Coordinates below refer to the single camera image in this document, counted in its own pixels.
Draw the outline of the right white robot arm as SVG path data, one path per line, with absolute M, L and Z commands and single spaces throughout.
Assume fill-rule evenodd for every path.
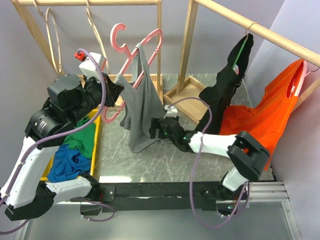
M 245 182 L 256 182 L 270 158 L 270 152 L 246 131 L 232 135 L 184 130 L 178 117 L 152 118 L 150 138 L 168 139 L 188 153 L 206 153 L 229 158 L 233 163 L 211 193 L 217 200 L 231 199 Z

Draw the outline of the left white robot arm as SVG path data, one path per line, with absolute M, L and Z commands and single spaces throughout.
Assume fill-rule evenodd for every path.
M 102 198 L 93 177 L 100 119 L 98 106 L 112 107 L 122 87 L 106 73 L 60 76 L 41 110 L 30 118 L 20 156 L 0 191 L 11 221 L 35 219 L 54 204 Z

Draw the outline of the grey tank top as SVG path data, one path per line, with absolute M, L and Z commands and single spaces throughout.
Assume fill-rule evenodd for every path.
M 143 45 L 138 43 L 136 47 L 131 82 L 121 74 L 115 78 L 115 83 L 124 87 L 120 96 L 125 102 L 125 115 L 119 125 L 129 131 L 128 147 L 132 153 L 139 153 L 158 140 L 150 139 L 151 120 L 163 118 L 166 113 L 151 80 Z

